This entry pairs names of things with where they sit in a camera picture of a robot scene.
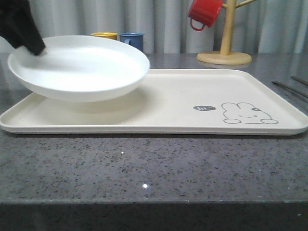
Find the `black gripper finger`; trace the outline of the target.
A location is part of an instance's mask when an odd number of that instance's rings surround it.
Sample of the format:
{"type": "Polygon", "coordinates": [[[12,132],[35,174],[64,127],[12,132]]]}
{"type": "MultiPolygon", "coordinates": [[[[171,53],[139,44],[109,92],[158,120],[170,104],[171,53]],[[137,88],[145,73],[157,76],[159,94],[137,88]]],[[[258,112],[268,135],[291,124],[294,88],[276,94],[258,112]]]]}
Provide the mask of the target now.
{"type": "Polygon", "coordinates": [[[25,46],[34,55],[41,54],[46,47],[27,0],[0,2],[0,36],[15,49],[25,46]]]}

